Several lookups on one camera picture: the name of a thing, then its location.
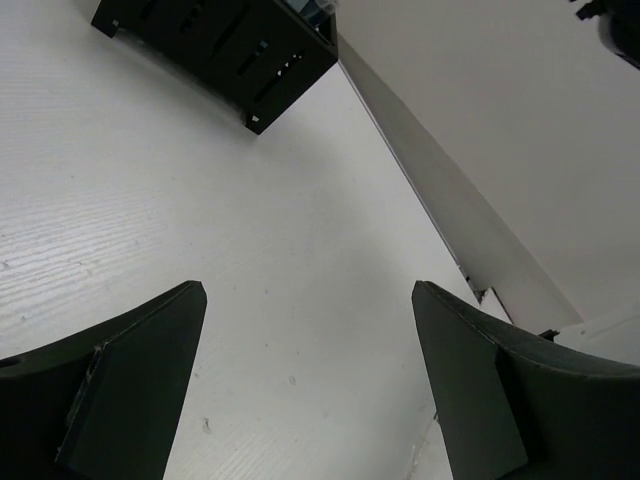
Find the black crate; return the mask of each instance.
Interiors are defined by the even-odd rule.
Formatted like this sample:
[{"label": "black crate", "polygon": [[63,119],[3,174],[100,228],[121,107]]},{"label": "black crate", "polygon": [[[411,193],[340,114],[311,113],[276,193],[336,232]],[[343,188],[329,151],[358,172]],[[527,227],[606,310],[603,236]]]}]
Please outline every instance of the black crate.
[{"label": "black crate", "polygon": [[238,105],[257,134],[338,60],[335,15],[317,31],[282,0],[102,0],[91,23],[164,53]]}]

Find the white table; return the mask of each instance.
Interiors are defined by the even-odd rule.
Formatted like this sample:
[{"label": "white table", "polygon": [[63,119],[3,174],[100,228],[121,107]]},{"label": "white table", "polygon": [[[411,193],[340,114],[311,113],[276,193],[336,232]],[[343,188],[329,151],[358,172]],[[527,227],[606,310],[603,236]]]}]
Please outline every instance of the white table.
[{"label": "white table", "polygon": [[0,0],[0,358],[201,280],[167,479],[404,478],[413,283],[473,296],[342,71],[257,138],[96,5]]}]

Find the gray wall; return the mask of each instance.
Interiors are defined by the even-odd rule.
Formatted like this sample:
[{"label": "gray wall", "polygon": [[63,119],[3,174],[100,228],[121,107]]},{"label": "gray wall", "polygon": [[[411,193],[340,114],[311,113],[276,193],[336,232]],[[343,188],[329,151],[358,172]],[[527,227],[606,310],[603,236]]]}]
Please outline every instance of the gray wall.
[{"label": "gray wall", "polygon": [[589,320],[640,290],[640,72],[576,8],[343,0],[340,30]]},{"label": "gray wall", "polygon": [[532,332],[580,322],[531,254],[402,101],[346,42],[340,48],[353,83],[475,285],[494,287],[514,323]]}]

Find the black basket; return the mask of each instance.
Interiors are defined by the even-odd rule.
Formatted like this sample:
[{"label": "black basket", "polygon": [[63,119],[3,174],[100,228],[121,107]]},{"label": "black basket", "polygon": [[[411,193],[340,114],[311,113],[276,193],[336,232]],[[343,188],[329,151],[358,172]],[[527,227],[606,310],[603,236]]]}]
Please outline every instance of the black basket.
[{"label": "black basket", "polygon": [[124,28],[238,105],[260,134],[338,60],[335,15],[316,30],[282,0],[102,0]]}]

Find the black object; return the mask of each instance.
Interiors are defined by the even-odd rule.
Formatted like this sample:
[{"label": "black object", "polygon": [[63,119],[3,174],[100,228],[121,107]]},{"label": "black object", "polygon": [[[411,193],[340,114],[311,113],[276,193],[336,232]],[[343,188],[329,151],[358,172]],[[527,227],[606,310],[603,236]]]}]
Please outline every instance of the black object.
[{"label": "black object", "polygon": [[102,0],[92,25],[133,32],[242,108],[257,134],[338,61],[335,15],[315,30],[281,0]]},{"label": "black object", "polygon": [[162,479],[206,304],[187,282],[1,360],[0,479]]},{"label": "black object", "polygon": [[561,347],[432,283],[413,305],[456,480],[640,478],[640,368]]},{"label": "black object", "polygon": [[640,2],[638,0],[593,0],[578,10],[576,15],[580,20],[600,17],[598,31],[605,46],[640,69]]}]

